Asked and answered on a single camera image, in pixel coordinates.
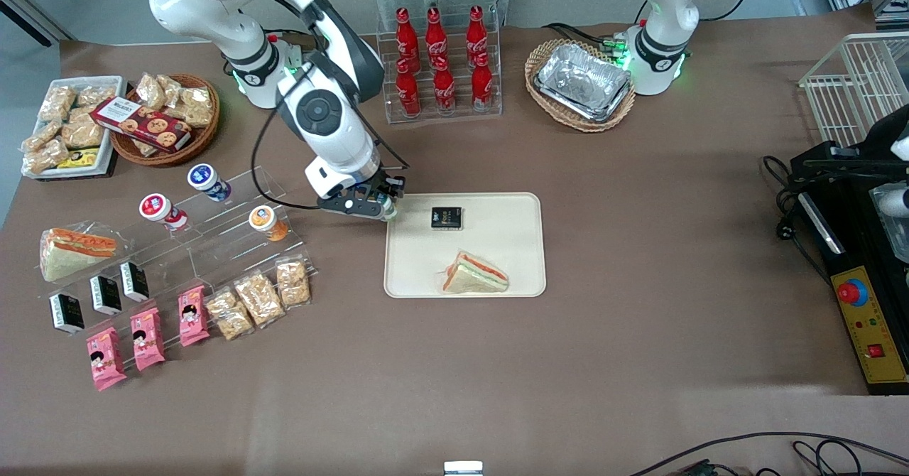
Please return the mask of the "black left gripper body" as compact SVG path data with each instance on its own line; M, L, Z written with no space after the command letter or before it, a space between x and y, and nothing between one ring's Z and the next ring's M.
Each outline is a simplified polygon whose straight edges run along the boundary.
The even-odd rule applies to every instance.
M897 156L891 146L900 140L907 140L908 104L898 108L870 128L866 139L861 142L861 159L899 162L899 166L870 166L861 172L863 178L877 180L905 180L907 178L907 156Z

